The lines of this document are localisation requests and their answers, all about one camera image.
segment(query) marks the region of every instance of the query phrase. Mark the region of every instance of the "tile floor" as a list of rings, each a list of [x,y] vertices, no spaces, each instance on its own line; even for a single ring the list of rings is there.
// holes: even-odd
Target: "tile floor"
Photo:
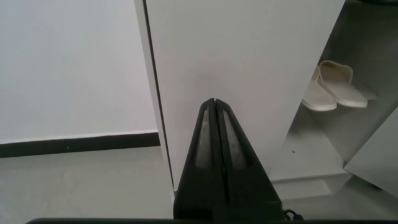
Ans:
[[[398,220],[398,199],[359,178],[332,197],[283,205],[306,219]],[[39,217],[173,218],[160,148],[0,159],[0,223]]]
[[[0,223],[38,217],[173,218],[160,147],[0,159]]]

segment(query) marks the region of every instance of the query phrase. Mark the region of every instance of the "white slipper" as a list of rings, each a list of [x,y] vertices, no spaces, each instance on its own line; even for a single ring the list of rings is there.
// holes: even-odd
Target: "white slipper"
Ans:
[[[353,69],[348,65],[340,65],[330,60],[319,64],[321,85],[338,104],[353,108],[365,108],[367,99],[352,84]]]
[[[319,84],[320,77],[319,66],[313,72],[310,84],[305,91],[302,103],[308,109],[313,111],[330,111],[337,107],[336,101]]]

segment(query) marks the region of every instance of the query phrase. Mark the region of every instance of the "white shelf board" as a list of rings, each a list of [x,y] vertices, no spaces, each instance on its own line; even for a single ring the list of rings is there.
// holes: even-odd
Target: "white shelf board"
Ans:
[[[300,107],[269,178],[275,182],[347,174],[343,166],[343,159],[329,139]]]

